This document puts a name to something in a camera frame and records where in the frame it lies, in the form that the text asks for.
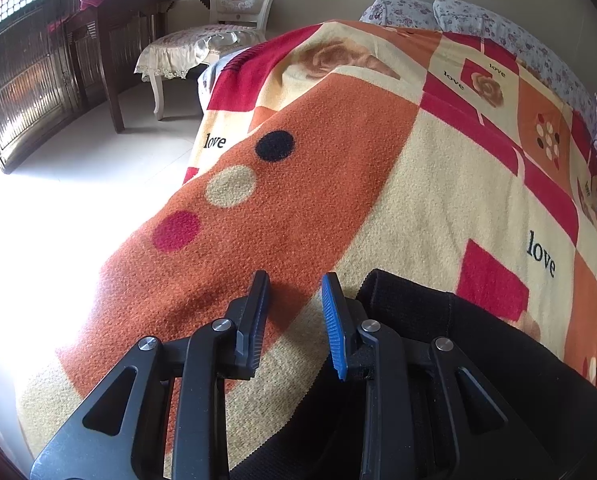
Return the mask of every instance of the wooden desk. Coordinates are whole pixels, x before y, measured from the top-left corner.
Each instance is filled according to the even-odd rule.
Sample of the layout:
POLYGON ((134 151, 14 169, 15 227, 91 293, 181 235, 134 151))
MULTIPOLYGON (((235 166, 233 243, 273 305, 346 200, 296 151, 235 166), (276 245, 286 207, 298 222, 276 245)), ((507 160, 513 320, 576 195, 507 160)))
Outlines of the wooden desk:
MULTIPOLYGON (((120 133, 125 129, 123 116, 118 104, 118 85, 112 62, 112 46, 110 44, 110 31, 126 25, 135 16, 154 17, 154 37, 161 38, 165 34, 165 12, 160 12, 160 4, 176 0, 105 0, 98 7, 88 7, 77 12, 66 22, 66 31, 69 44, 69 55, 74 68, 74 76, 78 86, 79 95, 83 105, 88 107, 87 94, 83 83, 83 75, 76 52, 76 40, 90 34, 98 40, 99 65, 101 68, 102 85, 107 101, 110 104, 110 113, 114 130, 120 133)), ((200 0, 208 9, 210 0, 200 0)))

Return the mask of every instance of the fleece blanket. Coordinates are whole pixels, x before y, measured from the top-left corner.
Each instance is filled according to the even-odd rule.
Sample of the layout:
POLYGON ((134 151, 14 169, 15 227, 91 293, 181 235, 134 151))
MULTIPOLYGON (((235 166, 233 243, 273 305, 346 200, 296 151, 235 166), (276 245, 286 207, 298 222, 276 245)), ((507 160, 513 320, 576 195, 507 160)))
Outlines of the fleece blanket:
POLYGON ((227 393, 231 466, 326 359, 330 270, 349 296, 375 267, 455 292, 597 386, 589 139, 488 40, 335 21, 245 51, 216 82, 189 181, 105 263, 78 340, 20 393, 32 451, 141 336, 190 335, 256 269, 272 303, 256 378, 227 393))

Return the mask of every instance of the white tile floor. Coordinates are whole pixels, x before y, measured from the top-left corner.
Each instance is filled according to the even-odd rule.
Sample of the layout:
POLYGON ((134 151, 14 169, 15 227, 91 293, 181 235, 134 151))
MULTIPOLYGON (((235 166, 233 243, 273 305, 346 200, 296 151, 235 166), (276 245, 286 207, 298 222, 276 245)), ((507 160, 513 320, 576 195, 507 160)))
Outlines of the white tile floor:
POLYGON ((14 383, 73 338, 101 264, 181 186, 202 112, 194 77, 163 87, 163 121, 140 84, 120 96, 123 134, 103 103, 0 172, 0 427, 25 473, 14 383))

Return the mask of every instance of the chair leg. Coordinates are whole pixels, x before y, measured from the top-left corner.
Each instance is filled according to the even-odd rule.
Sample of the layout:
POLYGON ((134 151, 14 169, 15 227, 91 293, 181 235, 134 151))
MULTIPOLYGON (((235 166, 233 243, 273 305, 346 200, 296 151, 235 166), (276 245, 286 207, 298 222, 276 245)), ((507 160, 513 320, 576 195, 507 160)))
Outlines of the chair leg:
POLYGON ((150 72, 149 81, 152 83, 152 91, 154 92, 154 115, 156 120, 163 119, 163 78, 160 75, 155 75, 150 72))

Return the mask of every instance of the white ornate chair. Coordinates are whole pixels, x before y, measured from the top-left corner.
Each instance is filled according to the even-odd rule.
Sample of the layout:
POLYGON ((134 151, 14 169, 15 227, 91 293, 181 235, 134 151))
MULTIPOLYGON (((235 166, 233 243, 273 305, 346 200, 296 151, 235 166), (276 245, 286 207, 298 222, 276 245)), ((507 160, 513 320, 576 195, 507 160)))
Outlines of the white ornate chair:
POLYGON ((163 118, 163 77, 185 78, 201 63, 211 64, 234 50, 262 43, 271 6, 272 0, 210 0, 210 25, 173 32, 145 47, 134 72, 152 83, 157 120, 163 118), (234 22, 252 25, 229 24, 234 22))

